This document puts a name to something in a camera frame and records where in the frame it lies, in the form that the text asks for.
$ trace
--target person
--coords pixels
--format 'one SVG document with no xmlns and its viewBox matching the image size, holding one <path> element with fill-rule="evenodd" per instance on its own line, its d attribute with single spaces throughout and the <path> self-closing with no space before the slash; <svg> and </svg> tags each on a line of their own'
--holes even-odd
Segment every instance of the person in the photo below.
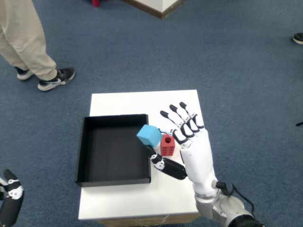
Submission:
<svg viewBox="0 0 303 227">
<path fill-rule="evenodd" d="M 32 0 L 0 0 L 0 54 L 17 70 L 19 80 L 39 78 L 41 91 L 65 85 L 73 68 L 57 70 L 46 53 L 44 31 Z"/>
<path fill-rule="evenodd" d="M 293 35 L 293 40 L 297 44 L 303 44 L 303 33 L 296 33 Z"/>
</svg>

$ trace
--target cable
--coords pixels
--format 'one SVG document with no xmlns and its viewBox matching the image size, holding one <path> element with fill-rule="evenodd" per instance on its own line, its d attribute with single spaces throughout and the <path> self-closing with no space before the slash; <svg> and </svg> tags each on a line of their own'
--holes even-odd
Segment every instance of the cable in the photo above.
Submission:
<svg viewBox="0 0 303 227">
<path fill-rule="evenodd" d="M 249 203 L 249 205 L 251 206 L 251 214 L 253 217 L 255 217 L 255 205 L 246 196 L 240 193 L 234 184 L 232 184 L 231 192 L 228 191 L 226 183 L 224 182 L 216 182 L 216 188 L 221 189 L 222 193 L 228 197 L 232 196 L 234 192 L 237 192 L 238 195 L 240 195 L 247 203 Z"/>
<path fill-rule="evenodd" d="M 161 221 L 159 224 L 156 225 L 152 225 L 152 226 L 147 226 L 147 225 L 140 225 L 140 227 L 161 227 L 164 222 L 166 222 L 166 220 L 168 219 L 169 215 L 167 215 L 166 217 L 163 218 L 163 221 Z"/>
<path fill-rule="evenodd" d="M 238 191 L 238 189 L 235 187 L 235 185 L 233 185 L 233 184 L 232 184 L 232 190 L 235 190 L 238 193 L 238 195 L 240 195 L 247 203 L 249 203 L 251 205 L 251 214 L 255 218 L 255 214 L 254 214 L 255 205 L 252 203 L 252 201 L 250 201 L 246 196 L 244 196 L 242 193 L 240 193 Z"/>
</svg>

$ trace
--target red object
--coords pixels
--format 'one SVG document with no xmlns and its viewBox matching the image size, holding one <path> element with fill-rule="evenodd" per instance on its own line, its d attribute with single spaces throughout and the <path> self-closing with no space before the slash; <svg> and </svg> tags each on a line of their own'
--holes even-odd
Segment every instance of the red object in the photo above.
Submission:
<svg viewBox="0 0 303 227">
<path fill-rule="evenodd" d="M 94 7 L 99 7 L 100 5 L 100 0 L 91 0 L 91 2 L 93 3 Z"/>
<path fill-rule="evenodd" d="M 175 150 L 175 139 L 172 136 L 164 135 L 161 139 L 161 155 L 172 156 Z"/>
</svg>

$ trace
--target black sneaker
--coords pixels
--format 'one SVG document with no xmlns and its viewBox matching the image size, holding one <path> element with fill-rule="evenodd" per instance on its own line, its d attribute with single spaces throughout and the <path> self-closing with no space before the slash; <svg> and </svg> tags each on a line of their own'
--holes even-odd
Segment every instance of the black sneaker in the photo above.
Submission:
<svg viewBox="0 0 303 227">
<path fill-rule="evenodd" d="M 293 40 L 297 44 L 303 44 L 303 33 L 297 33 L 293 35 Z"/>
<path fill-rule="evenodd" d="M 40 80 L 38 88 L 41 91 L 48 91 L 59 85 L 65 85 L 70 82 L 75 76 L 73 68 L 58 70 L 57 76 L 52 80 Z"/>
<path fill-rule="evenodd" d="M 31 76 L 33 76 L 33 73 L 30 71 L 30 70 L 22 70 L 22 69 L 20 69 L 20 68 L 18 68 L 18 67 L 15 67 L 15 69 L 17 69 L 17 72 L 18 72 L 18 74 L 17 74 L 17 78 L 19 79 L 19 80 L 27 80 L 27 79 L 29 79 Z"/>
</svg>

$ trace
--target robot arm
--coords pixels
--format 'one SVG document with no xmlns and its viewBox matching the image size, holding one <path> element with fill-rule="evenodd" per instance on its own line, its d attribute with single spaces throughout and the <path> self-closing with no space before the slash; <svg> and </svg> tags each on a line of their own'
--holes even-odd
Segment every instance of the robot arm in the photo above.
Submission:
<svg viewBox="0 0 303 227">
<path fill-rule="evenodd" d="M 160 131 L 173 136 L 181 145 L 185 167 L 151 150 L 149 155 L 155 167 L 179 180 L 188 176 L 193 182 L 196 207 L 202 217 L 217 221 L 223 227 L 264 227 L 255 220 L 253 213 L 245 210 L 241 200 L 231 196 L 224 183 L 217 181 L 208 132 L 202 118 L 183 102 L 179 108 L 169 107 L 172 112 L 161 111 L 160 114 L 178 129 Z"/>
<path fill-rule="evenodd" d="M 7 182 L 0 178 L 0 200 L 3 201 L 0 208 L 0 227 L 10 227 L 17 221 L 24 198 L 24 190 L 17 177 L 8 169 L 4 171 L 4 177 Z"/>
</svg>

